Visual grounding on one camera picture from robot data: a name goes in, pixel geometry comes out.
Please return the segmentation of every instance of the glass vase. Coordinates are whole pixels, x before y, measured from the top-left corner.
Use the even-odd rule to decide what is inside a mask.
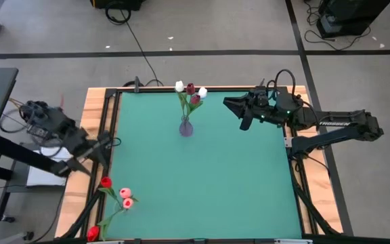
[[[180,130],[180,134],[184,137],[189,137],[194,132],[194,127],[189,122],[188,116],[183,116],[181,118],[181,124],[179,130]]]

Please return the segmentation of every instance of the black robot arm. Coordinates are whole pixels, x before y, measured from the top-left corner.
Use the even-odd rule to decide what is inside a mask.
[[[292,156],[307,154],[313,149],[345,140],[374,141],[383,135],[376,117],[365,110],[324,112],[304,107],[300,95],[288,93],[285,87],[256,86],[239,98],[224,98],[223,103],[242,119],[240,129],[248,130],[253,119],[277,126],[302,130],[315,126],[342,127],[311,138],[297,136],[291,140]]]

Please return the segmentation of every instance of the green table surface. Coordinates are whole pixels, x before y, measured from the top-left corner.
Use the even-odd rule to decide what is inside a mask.
[[[139,202],[114,217],[109,239],[301,238],[282,128],[240,130],[222,102],[242,95],[209,92],[184,138],[177,94],[122,94],[110,177]],[[104,217],[114,209],[108,197]]]

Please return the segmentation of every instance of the black equipment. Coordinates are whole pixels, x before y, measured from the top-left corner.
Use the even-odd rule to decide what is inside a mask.
[[[362,35],[390,0],[323,0],[317,28],[322,38]]]
[[[224,98],[223,103],[242,119],[240,129],[248,130],[252,120],[261,123],[267,121],[278,127],[288,125],[297,131],[312,126],[342,127],[326,134],[311,138],[297,136],[289,144],[291,155],[306,155],[315,148],[321,148],[337,142],[356,139],[372,142],[383,135],[377,118],[365,110],[353,112],[323,112],[312,107],[304,107],[300,95],[288,93],[286,87],[256,86],[247,95],[239,98]]]
[[[61,108],[53,108],[45,102],[28,101],[19,108],[19,114],[28,124],[27,133],[41,138],[42,143],[50,140],[60,140],[58,144],[73,156],[66,162],[59,162],[44,169],[57,176],[68,176],[71,171],[81,171],[90,175],[89,171],[79,161],[91,159],[100,162],[105,168],[109,163],[104,156],[105,146],[112,144],[110,134],[105,131],[97,137],[97,140],[88,140],[88,133],[76,126],[74,120],[69,119]]]

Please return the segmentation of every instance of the gray floor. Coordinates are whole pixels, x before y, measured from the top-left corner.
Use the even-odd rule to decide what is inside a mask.
[[[307,6],[292,1],[301,34],[309,28]],[[111,25],[86,0],[7,0],[0,19],[0,54],[138,51],[126,26]],[[131,25],[145,51],[284,49],[297,50],[283,0],[149,0]],[[390,5],[373,23],[372,33],[352,49],[390,49]],[[337,44],[347,44],[343,37]],[[305,49],[329,48],[304,41]],[[298,56],[180,56],[149,58],[165,85],[178,80],[199,85],[250,85],[291,69],[306,85]],[[357,236],[390,238],[390,56],[309,56],[320,103],[325,110],[365,108],[378,117],[385,135],[376,142],[333,146],[343,192]],[[143,58],[43,58],[0,60],[20,69],[12,97],[59,105],[81,118],[88,87],[119,86],[134,76],[152,79]],[[290,84],[284,75],[281,82]],[[4,136],[28,141],[23,134]],[[9,167],[9,160],[1,166]],[[20,230],[39,236],[49,227],[60,192],[16,194],[0,222],[0,238]],[[52,230],[45,239],[53,237]]]

